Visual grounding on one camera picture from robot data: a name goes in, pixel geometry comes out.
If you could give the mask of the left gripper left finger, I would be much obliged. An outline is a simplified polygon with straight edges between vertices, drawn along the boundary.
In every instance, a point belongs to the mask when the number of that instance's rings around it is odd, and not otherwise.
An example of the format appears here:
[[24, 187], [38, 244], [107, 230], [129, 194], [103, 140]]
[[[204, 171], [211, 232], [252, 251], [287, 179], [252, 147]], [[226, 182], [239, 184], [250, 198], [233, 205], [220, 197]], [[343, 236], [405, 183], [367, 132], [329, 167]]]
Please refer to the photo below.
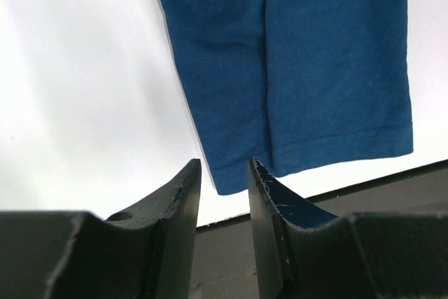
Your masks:
[[1, 297], [187, 298], [202, 169], [106, 220], [88, 211], [1, 213]]

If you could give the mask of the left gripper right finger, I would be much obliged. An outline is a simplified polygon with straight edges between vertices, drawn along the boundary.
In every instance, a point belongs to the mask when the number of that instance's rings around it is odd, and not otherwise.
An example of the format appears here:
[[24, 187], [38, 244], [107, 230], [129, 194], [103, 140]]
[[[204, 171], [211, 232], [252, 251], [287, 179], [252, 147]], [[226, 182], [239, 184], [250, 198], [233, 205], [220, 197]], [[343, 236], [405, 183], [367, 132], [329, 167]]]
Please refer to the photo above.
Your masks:
[[261, 298], [447, 297], [446, 213], [336, 216], [248, 165]]

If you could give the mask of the navy blue t shirt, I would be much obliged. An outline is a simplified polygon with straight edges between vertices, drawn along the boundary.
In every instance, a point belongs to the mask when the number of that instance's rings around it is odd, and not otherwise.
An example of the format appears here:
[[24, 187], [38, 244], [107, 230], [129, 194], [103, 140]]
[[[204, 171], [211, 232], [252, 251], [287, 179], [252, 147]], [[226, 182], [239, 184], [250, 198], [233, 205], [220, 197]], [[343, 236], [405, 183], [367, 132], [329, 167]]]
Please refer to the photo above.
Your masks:
[[413, 151], [407, 0], [161, 0], [219, 195]]

